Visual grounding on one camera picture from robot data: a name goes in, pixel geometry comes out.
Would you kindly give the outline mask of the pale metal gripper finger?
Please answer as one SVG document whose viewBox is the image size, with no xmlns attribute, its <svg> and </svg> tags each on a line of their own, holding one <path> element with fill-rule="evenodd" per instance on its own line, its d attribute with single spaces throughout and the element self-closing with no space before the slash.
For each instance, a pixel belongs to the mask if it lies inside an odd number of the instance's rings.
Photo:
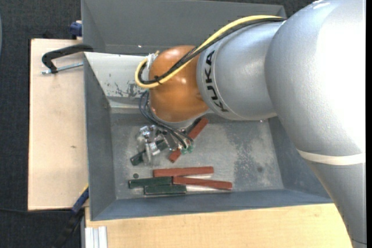
<svg viewBox="0 0 372 248">
<path fill-rule="evenodd" d="M 148 166 L 157 166 L 160 163 L 161 151 L 156 142 L 145 143 L 144 163 Z"/>
<path fill-rule="evenodd" d="M 137 151 L 142 152 L 145 150 L 145 144 L 154 141 L 154 127 L 152 125 L 146 125 L 139 129 L 136 136 Z"/>
</svg>

